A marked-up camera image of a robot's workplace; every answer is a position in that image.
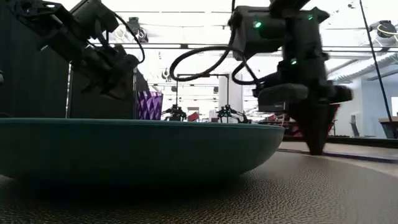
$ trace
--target overhead pipe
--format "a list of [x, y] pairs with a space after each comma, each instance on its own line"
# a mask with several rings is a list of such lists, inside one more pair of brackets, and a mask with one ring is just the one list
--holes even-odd
[[[380, 76], [381, 76], [381, 78], [386, 78], [386, 77], [389, 77], [389, 76], [395, 75], [395, 74], [398, 74], [398, 69], [392, 70], [390, 72], [386, 72], [386, 73], [384, 73], [384, 74], [382, 74]], [[368, 78], [368, 81], [375, 81], [375, 80], [378, 80], [378, 79], [379, 79], [379, 77], [375, 76], [375, 77]]]
[[345, 62], [345, 63], [342, 63], [341, 65], [339, 65], [339, 66], [336, 66], [336, 67], [334, 67], [334, 68], [332, 68], [332, 69], [329, 69], [327, 72], [328, 72], [328, 74], [331, 74], [331, 73], [333, 73], [333, 72], [335, 72], [335, 71], [337, 71], [337, 70], [339, 70], [339, 69], [341, 69], [341, 68], [344, 68], [344, 67], [346, 67], [346, 66], [348, 66], [348, 65], [351, 65], [352, 63], [354, 63], [354, 62], [356, 62], [357, 60], [349, 60], [349, 61], [347, 61], [347, 62]]
[[[378, 56], [377, 63], [379, 65], [379, 68], [384, 68], [390, 65], [392, 62], [395, 61], [394, 57], [396, 56], [398, 56], [397, 53], [386, 53], [384, 55]], [[374, 60], [373, 58], [370, 58], [368, 60], [352, 63], [352, 65], [350, 65], [349, 67], [339, 69], [337, 72], [334, 72], [336, 74], [330, 75], [330, 79], [335, 81], [336, 83], [344, 83], [368, 74], [369, 72], [373, 72], [374, 69]]]
[[[366, 52], [356, 52], [356, 53], [351, 53], [351, 54], [334, 54], [334, 53], [342, 53], [342, 52], [331, 52], [331, 54], [329, 54], [329, 58], [330, 59], [348, 59], [350, 60], [347, 63], [344, 63], [345, 66], [349, 65], [350, 63], [353, 63], [357, 60], [366, 60], [372, 57], [371, 54], [366, 53]], [[222, 53], [220, 54], [213, 54], [213, 56], [218, 56], [220, 57], [222, 55]], [[276, 54], [256, 54], [253, 57], [277, 57], [277, 58], [281, 58], [282, 54], [281, 52], [277, 52]], [[234, 58], [233, 54], [229, 54], [227, 56], [227, 58]]]

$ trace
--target table surface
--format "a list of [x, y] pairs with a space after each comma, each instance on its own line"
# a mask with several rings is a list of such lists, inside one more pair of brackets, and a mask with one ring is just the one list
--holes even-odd
[[[398, 116], [392, 116], [391, 117], [392, 122], [398, 122]], [[388, 123], [390, 122], [389, 118], [379, 118], [380, 123]]]
[[398, 178], [277, 152], [228, 183], [76, 189], [0, 176], [0, 223], [398, 223]]
[[[282, 142], [279, 148], [297, 150], [297, 151], [309, 151], [307, 145], [304, 142]], [[336, 153], [360, 154], [364, 156], [398, 157], [398, 149], [387, 149], [382, 147], [371, 147], [371, 146], [354, 146], [347, 144], [328, 143], [325, 146], [325, 151], [336, 152]], [[386, 164], [382, 162], [369, 162], [369, 161], [360, 161], [355, 159], [341, 159], [335, 157], [325, 157], [325, 159], [366, 167], [388, 175], [393, 175], [394, 177], [398, 177], [398, 164]]]

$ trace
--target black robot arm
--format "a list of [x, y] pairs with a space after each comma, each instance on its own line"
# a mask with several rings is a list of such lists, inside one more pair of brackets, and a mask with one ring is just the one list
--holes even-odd
[[184, 121], [187, 118], [186, 112], [182, 110], [182, 108], [178, 105], [173, 105], [171, 108], [162, 112], [164, 114], [170, 114], [170, 116], [166, 117], [165, 121]]
[[[86, 90], [98, 88], [101, 94], [129, 100], [129, 84], [141, 62], [122, 45], [110, 46], [103, 36], [103, 32], [113, 32], [122, 19], [100, 0], [82, 0], [71, 11], [55, 2], [6, 1], [18, 21], [42, 38], [39, 50], [50, 47], [89, 79]], [[91, 44], [91, 38], [98, 39], [101, 46]]]
[[[322, 154], [331, 123], [331, 104], [351, 100], [352, 93], [327, 79], [325, 61], [328, 55], [322, 50], [319, 23], [329, 18], [329, 14], [316, 7], [310, 11], [301, 10], [309, 1], [271, 0], [269, 7], [233, 5], [228, 21], [231, 28], [228, 46], [185, 52], [171, 64], [170, 76], [181, 82], [204, 77], [233, 51], [234, 58], [242, 62], [232, 72], [232, 81], [239, 85], [255, 85], [253, 95], [258, 99], [259, 111], [276, 112], [281, 108], [298, 123], [311, 154]], [[247, 60], [255, 54], [276, 52], [280, 48], [283, 59], [277, 65], [277, 72], [262, 78], [255, 76]], [[175, 67], [183, 59], [209, 50], [225, 50], [225, 53], [205, 72], [183, 80], [174, 75]], [[252, 81], [235, 77], [242, 68], [246, 68]]]
[[[241, 120], [239, 117], [235, 116], [234, 114], [241, 116], [243, 119]], [[238, 123], [244, 123], [244, 124], [251, 124], [251, 120], [248, 119], [248, 117], [241, 112], [238, 112], [234, 109], [231, 108], [231, 105], [225, 105], [222, 106], [219, 111], [217, 111], [217, 117], [220, 120], [220, 122], [223, 122], [223, 118], [233, 118], [238, 121]]]

